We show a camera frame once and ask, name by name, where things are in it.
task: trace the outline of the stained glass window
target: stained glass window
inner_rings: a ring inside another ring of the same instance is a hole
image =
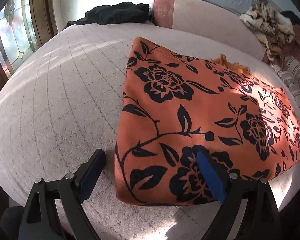
[[[29,0],[9,0],[0,11],[0,63],[8,78],[37,49]]]

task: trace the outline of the floral pattern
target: floral pattern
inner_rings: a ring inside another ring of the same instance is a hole
[[[300,123],[282,88],[143,38],[129,56],[115,148],[120,200],[214,201],[199,150],[247,180],[270,180],[300,160]]]
[[[156,64],[148,68],[141,67],[134,73],[143,82],[147,82],[144,91],[158,103],[171,100],[173,96],[191,100],[194,94],[193,89],[184,82],[182,76]]]

